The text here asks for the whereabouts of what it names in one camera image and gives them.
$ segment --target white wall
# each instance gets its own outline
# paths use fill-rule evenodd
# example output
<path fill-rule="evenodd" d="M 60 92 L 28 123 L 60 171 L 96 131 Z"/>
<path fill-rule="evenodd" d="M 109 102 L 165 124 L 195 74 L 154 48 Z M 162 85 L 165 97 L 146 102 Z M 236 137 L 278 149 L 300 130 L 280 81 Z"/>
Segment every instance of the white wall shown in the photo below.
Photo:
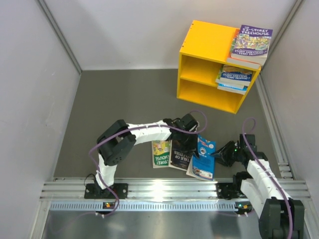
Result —
<path fill-rule="evenodd" d="M 36 1 L 0 1 L 0 238 L 27 238 L 78 79 Z"/>
<path fill-rule="evenodd" d="M 177 68 L 194 19 L 274 29 L 294 0 L 46 0 L 84 70 Z"/>
<path fill-rule="evenodd" d="M 319 212 L 319 1 L 306 0 L 263 70 L 297 176 Z"/>

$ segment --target yellow shelf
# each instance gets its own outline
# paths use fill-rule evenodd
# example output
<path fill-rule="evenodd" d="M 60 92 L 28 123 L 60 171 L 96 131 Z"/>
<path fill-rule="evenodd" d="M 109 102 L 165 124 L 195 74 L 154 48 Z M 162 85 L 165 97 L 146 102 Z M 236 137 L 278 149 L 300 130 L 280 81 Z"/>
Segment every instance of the yellow shelf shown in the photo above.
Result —
<path fill-rule="evenodd" d="M 183 57 L 186 59 L 181 67 L 182 79 L 217 87 L 218 84 L 215 81 L 222 64 L 190 56 Z"/>
<path fill-rule="evenodd" d="M 181 80 L 180 93 L 177 98 L 234 113 L 242 95 L 222 91 L 216 87 L 208 87 L 203 84 Z"/>
<path fill-rule="evenodd" d="M 193 21 L 179 52 L 177 97 L 182 100 L 237 113 L 254 84 L 261 68 L 226 62 L 236 28 L 203 21 Z M 253 71 L 245 95 L 217 89 L 217 78 L 223 64 Z"/>

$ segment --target book on floor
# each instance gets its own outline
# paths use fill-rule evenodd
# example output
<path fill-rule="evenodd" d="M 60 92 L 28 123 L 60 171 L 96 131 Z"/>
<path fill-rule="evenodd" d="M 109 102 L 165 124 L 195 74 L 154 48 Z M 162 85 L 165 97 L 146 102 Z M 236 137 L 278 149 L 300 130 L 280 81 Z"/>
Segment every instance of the book on floor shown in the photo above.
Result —
<path fill-rule="evenodd" d="M 216 142 L 199 135 L 197 147 L 199 157 L 192 156 L 186 174 L 200 180 L 213 181 L 215 158 L 211 154 L 215 152 Z"/>
<path fill-rule="evenodd" d="M 167 168 L 171 141 L 152 141 L 153 168 Z"/>
<path fill-rule="evenodd" d="M 241 25 L 231 58 L 264 65 L 273 31 Z"/>
<path fill-rule="evenodd" d="M 241 95 L 244 95 L 247 92 L 247 86 L 244 86 L 244 88 L 241 89 L 241 88 L 236 88 L 236 87 L 233 87 L 233 86 L 227 85 L 227 84 L 218 84 L 217 88 L 219 90 L 229 91 L 229 92 L 233 92 L 233 93 L 237 93 L 237 94 L 241 94 Z"/>
<path fill-rule="evenodd" d="M 170 159 L 168 166 L 171 168 L 187 171 L 192 152 L 183 152 L 181 145 L 177 140 L 172 140 L 170 148 Z"/>
<path fill-rule="evenodd" d="M 232 85 L 234 87 L 237 86 L 237 88 L 243 89 L 243 86 L 250 85 L 252 78 L 253 72 L 251 70 L 224 65 L 219 83 Z"/>

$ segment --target stack of books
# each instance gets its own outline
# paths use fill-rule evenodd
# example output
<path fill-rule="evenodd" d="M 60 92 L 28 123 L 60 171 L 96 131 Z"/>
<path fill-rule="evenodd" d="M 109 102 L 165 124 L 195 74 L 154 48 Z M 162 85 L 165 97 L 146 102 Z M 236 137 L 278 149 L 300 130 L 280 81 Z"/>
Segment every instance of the stack of books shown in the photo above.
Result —
<path fill-rule="evenodd" d="M 201 135 L 197 138 L 198 157 L 194 152 L 182 150 L 177 140 L 152 141 L 153 168 L 171 167 L 186 171 L 186 175 L 204 181 L 213 181 L 216 142 L 206 140 Z"/>
<path fill-rule="evenodd" d="M 222 65 L 216 78 L 218 89 L 246 94 L 253 77 L 253 72 L 235 66 Z"/>
<path fill-rule="evenodd" d="M 273 31 L 241 25 L 235 31 L 226 62 L 253 69 L 265 64 Z"/>

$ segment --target gray floor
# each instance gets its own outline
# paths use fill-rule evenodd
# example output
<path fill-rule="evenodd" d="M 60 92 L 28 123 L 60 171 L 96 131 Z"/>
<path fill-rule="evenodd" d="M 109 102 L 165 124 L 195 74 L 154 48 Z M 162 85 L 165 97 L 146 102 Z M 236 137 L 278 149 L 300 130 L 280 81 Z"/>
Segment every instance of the gray floor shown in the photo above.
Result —
<path fill-rule="evenodd" d="M 76 93 L 55 177 L 85 177 L 95 172 L 88 157 L 97 137 L 113 122 L 149 123 L 164 118 L 181 117 L 199 109 L 207 115 L 208 127 L 202 134 L 222 147 L 229 140 L 237 140 L 245 118 L 255 117 L 256 142 L 265 152 L 277 177 L 277 166 L 264 113 L 255 86 L 236 115 L 200 106 L 176 98 L 177 70 L 115 70 L 84 71 Z M 203 125 L 201 115 L 194 115 Z M 229 178 L 243 171 L 239 163 L 231 168 L 219 164 L 215 178 Z M 184 178 L 184 171 L 173 168 L 153 169 L 151 143 L 133 148 L 126 160 L 118 165 L 118 178 Z"/>

